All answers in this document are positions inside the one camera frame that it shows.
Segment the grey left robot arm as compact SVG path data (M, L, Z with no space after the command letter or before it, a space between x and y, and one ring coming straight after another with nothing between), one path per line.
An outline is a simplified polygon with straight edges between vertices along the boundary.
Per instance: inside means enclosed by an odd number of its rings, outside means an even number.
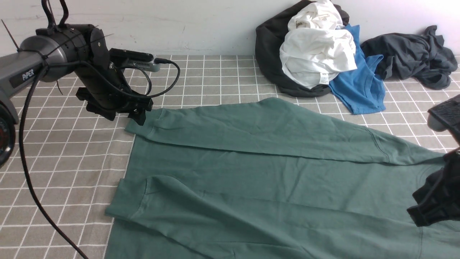
M16 142L18 113L11 98L33 83L54 82L75 73L83 87L76 97L86 109L110 121L125 113L139 125L153 106L151 98L131 89L123 70L139 52L108 49L102 30L91 24L40 28L16 53L1 57L1 164Z

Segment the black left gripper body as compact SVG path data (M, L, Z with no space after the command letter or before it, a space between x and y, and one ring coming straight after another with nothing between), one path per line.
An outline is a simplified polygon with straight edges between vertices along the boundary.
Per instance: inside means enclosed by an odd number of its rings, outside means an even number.
M90 63L81 64L75 71L84 87L76 97L86 101L86 110L110 121L117 113L128 114L135 109L152 110L153 100L131 89L123 74L124 69L109 65L107 69Z

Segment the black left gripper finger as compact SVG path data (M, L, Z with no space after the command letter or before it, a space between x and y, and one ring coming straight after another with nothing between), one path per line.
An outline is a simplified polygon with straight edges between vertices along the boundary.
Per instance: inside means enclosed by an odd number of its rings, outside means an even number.
M135 109L128 113L128 118L132 119L137 125L143 126L146 119L145 109Z

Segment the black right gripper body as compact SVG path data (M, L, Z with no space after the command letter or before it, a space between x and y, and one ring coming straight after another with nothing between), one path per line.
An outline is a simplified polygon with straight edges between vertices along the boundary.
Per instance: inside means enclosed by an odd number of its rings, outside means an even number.
M459 149L445 154L445 166L426 178L413 193L417 205L407 209L418 227L460 219L460 155Z

